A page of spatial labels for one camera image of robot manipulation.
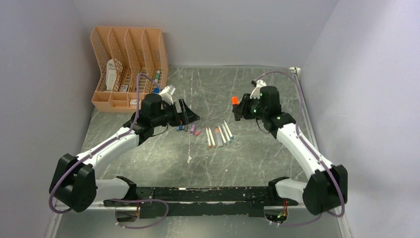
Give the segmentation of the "white pen blue cap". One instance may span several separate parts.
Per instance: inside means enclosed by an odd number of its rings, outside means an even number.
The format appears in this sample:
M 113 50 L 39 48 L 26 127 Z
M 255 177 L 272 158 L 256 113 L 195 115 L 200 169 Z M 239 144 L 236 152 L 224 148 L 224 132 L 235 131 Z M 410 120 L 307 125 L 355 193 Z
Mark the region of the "white pen blue cap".
M 228 135 L 229 135 L 229 138 L 230 138 L 230 140 L 232 140 L 232 139 L 234 138 L 234 136 L 233 136 L 233 134 L 232 134 L 232 132 L 231 132 L 231 130 L 230 130 L 230 128 L 229 128 L 229 126 L 228 126 L 227 122 L 226 122 L 225 120 L 224 120 L 223 122 L 224 122 L 224 126 L 225 126 L 225 128 L 226 128 L 226 130 L 227 130 L 227 133 L 228 133 Z

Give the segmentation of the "orange file organizer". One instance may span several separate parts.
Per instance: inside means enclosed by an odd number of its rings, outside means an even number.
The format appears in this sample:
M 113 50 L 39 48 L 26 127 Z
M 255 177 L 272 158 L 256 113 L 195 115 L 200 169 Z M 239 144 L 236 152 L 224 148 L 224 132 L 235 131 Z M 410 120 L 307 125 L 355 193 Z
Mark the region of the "orange file organizer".
M 154 88 L 163 89 L 168 80 L 168 60 L 160 28 L 96 26 L 91 43 L 100 69 L 92 97 L 99 112 L 132 113 L 131 99 L 143 99 Z M 105 86 L 106 64 L 113 59 L 117 79 L 112 91 Z M 158 83 L 154 82 L 160 70 Z

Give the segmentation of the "green white tube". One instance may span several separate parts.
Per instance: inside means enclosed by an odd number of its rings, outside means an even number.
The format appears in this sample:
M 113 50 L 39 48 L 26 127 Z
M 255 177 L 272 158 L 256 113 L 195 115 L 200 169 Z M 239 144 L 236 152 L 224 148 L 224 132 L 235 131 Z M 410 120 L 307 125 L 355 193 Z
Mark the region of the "green white tube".
M 154 82 L 155 83 L 158 83 L 159 82 L 159 79 L 160 79 L 160 73 L 161 73 L 161 71 L 158 69 L 158 70 L 156 70 L 156 73 L 155 73 L 155 79 L 154 79 Z

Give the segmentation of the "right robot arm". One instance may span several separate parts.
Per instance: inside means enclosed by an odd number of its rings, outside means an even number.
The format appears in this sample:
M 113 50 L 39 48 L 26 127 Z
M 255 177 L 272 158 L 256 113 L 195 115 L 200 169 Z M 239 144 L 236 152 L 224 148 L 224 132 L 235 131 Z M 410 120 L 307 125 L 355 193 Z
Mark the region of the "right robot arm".
M 285 199 L 303 203 L 313 215 L 341 208 L 344 214 L 348 198 L 348 172 L 343 165 L 334 165 L 310 144 L 297 121 L 282 110 L 276 87 L 256 87 L 251 94 L 239 100 L 231 99 L 235 120 L 255 119 L 263 122 L 264 128 L 274 139 L 284 145 L 298 161 L 308 181 L 299 182 L 290 178 L 271 181 L 267 199 L 272 205 L 280 205 Z

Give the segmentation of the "purple highlighter cap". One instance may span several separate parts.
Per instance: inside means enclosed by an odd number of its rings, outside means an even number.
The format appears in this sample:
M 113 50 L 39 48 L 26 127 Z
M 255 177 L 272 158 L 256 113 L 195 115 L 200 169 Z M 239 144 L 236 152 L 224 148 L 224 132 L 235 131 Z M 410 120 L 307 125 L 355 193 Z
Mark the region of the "purple highlighter cap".
M 191 125 L 190 134 L 194 134 L 195 130 L 196 130 L 196 125 L 195 124 Z

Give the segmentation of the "white marker orange end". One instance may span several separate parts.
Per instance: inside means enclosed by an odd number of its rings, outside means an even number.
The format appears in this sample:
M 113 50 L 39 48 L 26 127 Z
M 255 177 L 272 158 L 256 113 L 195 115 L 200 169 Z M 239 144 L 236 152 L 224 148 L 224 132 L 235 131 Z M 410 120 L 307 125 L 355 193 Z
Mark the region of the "white marker orange end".
M 211 138 L 210 138 L 210 134 L 209 134 L 209 130 L 206 127 L 206 135 L 207 135 L 207 141 L 208 141 L 208 147 L 212 148 L 212 142 L 211 142 Z

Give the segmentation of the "white packet in organizer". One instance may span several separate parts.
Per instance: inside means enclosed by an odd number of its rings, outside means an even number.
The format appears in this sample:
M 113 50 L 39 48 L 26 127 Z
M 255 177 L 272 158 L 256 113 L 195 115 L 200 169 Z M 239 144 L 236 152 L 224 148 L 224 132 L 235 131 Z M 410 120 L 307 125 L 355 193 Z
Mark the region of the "white packet in organizer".
M 105 86 L 107 91 L 112 91 L 117 79 L 116 67 L 113 59 L 106 64 Z

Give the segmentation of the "black orange highlighter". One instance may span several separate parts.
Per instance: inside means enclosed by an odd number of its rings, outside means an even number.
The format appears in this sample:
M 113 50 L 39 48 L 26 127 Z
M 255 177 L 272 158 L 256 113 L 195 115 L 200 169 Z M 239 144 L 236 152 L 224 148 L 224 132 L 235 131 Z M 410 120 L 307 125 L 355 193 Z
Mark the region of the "black orange highlighter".
M 233 106 L 238 105 L 239 104 L 239 99 L 236 96 L 231 97 L 231 104 Z

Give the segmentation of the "white pen teal cap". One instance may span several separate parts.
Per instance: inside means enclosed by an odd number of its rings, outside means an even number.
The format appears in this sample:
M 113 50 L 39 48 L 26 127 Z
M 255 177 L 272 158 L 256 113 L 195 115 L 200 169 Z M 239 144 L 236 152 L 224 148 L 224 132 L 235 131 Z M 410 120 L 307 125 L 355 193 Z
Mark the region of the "white pen teal cap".
M 227 128 L 226 128 L 225 124 L 222 124 L 222 128 L 223 128 L 224 135 L 225 135 L 225 137 L 226 137 L 226 141 L 227 141 L 228 143 L 231 143 L 231 138 L 230 138 L 230 136 L 229 136 L 229 133 L 228 133 L 228 131 L 227 131 Z

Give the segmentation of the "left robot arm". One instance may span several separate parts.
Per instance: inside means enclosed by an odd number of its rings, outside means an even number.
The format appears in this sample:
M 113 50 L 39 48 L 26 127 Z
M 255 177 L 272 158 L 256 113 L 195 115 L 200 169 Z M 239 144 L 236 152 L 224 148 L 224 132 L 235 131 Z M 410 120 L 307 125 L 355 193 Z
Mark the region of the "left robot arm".
M 96 174 L 124 153 L 140 146 L 153 136 L 159 126 L 185 126 L 200 120 L 184 99 L 176 102 L 160 94 L 148 94 L 138 103 L 136 112 L 115 134 L 96 147 L 76 156 L 63 155 L 57 163 L 49 188 L 50 209 L 56 198 L 68 211 L 82 212 L 92 203 L 118 200 L 131 206 L 137 200 L 137 186 L 125 177 L 97 179 Z

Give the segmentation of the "black base frame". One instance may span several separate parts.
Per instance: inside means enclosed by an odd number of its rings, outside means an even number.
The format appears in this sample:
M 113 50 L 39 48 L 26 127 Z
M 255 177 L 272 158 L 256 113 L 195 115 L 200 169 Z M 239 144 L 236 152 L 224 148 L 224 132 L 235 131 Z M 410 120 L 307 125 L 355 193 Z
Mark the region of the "black base frame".
M 140 218 L 168 216 L 248 215 L 264 217 L 266 207 L 296 206 L 268 186 L 237 187 L 137 187 L 122 202 L 105 200 L 104 207 L 138 208 Z

